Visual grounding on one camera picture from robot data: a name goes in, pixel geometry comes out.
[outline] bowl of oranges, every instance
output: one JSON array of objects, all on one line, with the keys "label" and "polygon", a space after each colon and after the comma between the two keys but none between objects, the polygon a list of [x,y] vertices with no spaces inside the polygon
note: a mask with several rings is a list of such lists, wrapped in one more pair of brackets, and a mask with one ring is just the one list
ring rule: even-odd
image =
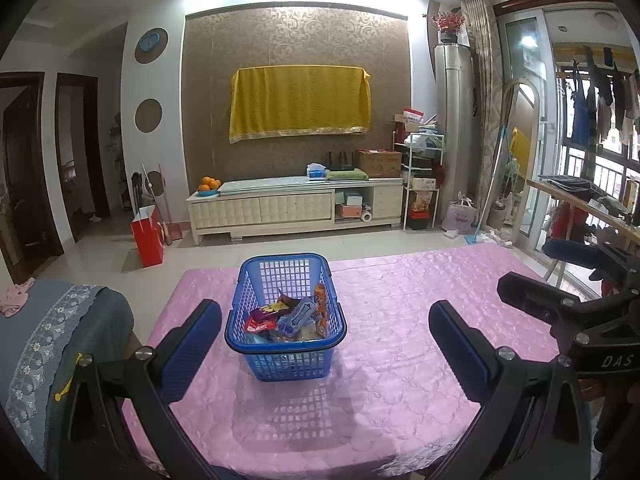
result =
[{"label": "bowl of oranges", "polygon": [[215,196],[222,182],[210,176],[204,176],[198,186],[198,196]]}]

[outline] door frame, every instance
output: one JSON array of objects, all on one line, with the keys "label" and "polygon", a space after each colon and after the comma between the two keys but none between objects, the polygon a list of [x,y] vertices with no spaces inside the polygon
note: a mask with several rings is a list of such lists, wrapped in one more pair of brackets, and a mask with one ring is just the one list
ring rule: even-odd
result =
[{"label": "door frame", "polygon": [[[500,32],[500,44],[502,47],[503,70],[506,78],[507,74],[511,74],[511,58],[507,40],[506,25],[508,23],[519,22],[521,20],[528,20],[531,18],[535,18],[538,25],[538,32],[540,34],[540,39],[542,40],[540,51],[545,58],[547,75],[547,95],[540,96],[540,110],[542,110],[542,100],[545,100],[545,117],[544,119],[542,117],[539,118],[538,126],[538,142],[542,143],[543,149],[543,153],[541,154],[543,158],[540,165],[540,171],[542,174],[545,174],[545,168],[548,168],[547,173],[553,173],[555,171],[556,161],[559,156],[558,151],[561,147],[558,136],[558,83],[556,81],[556,62],[548,34],[548,28],[546,27],[545,11],[543,7],[531,10],[519,10],[517,12],[510,12],[509,14],[499,16],[497,21],[498,30]],[[545,222],[545,215],[542,214],[541,211],[546,212],[548,210],[549,196],[537,189],[530,190],[530,193],[535,193],[535,206],[529,235],[520,230],[516,234],[516,240],[518,240],[518,246],[524,247],[529,251],[534,251],[538,245],[538,239],[542,232],[542,225]]]},{"label": "door frame", "polygon": [[[51,210],[51,202],[49,201],[49,193],[47,191],[47,181],[44,171],[44,159],[42,156],[42,91],[44,88],[44,72],[0,72],[0,88],[10,88],[15,86],[30,86],[36,89],[38,102],[36,104],[35,113],[35,135],[32,140],[31,158],[35,170],[34,180],[36,183],[36,193],[40,197],[42,211],[44,213],[44,227],[47,229],[47,240],[49,241],[49,251],[51,256],[60,256],[63,254],[62,243],[58,235],[58,228],[53,219]],[[2,156],[6,157],[4,152],[4,137],[2,138]],[[20,280],[22,276],[17,275],[17,271],[8,255],[4,240],[0,237],[0,250],[2,257],[6,263],[9,275],[14,281]]]},{"label": "door frame", "polygon": [[[62,186],[62,167],[60,166],[60,131],[58,129],[58,102],[61,86],[75,86],[82,88],[82,120],[84,125],[84,154],[89,174],[91,196],[94,200],[95,214],[100,218],[111,216],[107,191],[102,174],[102,158],[100,156],[100,137],[98,134],[98,78],[94,76],[58,73],[56,78],[56,95],[54,104],[54,129],[56,136],[56,160],[58,162],[58,177]],[[72,219],[69,225],[74,240],[78,241],[78,234],[73,228]]]}]

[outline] glass door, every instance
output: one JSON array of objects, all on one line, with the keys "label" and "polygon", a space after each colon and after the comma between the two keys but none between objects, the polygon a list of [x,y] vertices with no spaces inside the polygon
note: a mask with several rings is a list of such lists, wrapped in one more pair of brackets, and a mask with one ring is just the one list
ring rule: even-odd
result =
[{"label": "glass door", "polygon": [[[522,77],[531,81],[540,96],[540,127],[533,178],[556,173],[559,149],[556,69],[543,11],[525,10],[498,18],[504,81]],[[534,250],[542,231],[549,197],[529,190],[518,245]]]}]

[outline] tufted cabinet drawer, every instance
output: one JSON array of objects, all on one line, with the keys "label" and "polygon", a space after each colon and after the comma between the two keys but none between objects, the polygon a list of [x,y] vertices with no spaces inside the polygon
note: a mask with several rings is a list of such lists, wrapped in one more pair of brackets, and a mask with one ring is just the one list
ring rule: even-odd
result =
[{"label": "tufted cabinet drawer", "polygon": [[194,203],[191,205],[193,221],[197,229],[259,224],[260,200],[262,199],[237,198]]},{"label": "tufted cabinet drawer", "polygon": [[402,187],[375,187],[371,214],[375,219],[399,217],[402,214]]},{"label": "tufted cabinet drawer", "polygon": [[261,196],[260,218],[262,223],[330,219],[333,202],[332,193]]}]

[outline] brown patterned wallpaper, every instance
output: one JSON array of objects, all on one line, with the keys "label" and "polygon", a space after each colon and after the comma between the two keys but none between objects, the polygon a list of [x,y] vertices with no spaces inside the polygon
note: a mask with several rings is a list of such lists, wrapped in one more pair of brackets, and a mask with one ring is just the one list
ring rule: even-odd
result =
[{"label": "brown patterned wallpaper", "polygon": [[[363,67],[370,75],[366,135],[228,140],[231,76],[281,64]],[[241,180],[304,174],[331,150],[390,148],[393,114],[411,104],[406,21],[332,7],[241,9],[188,18],[182,54],[182,137],[187,177]]]}]

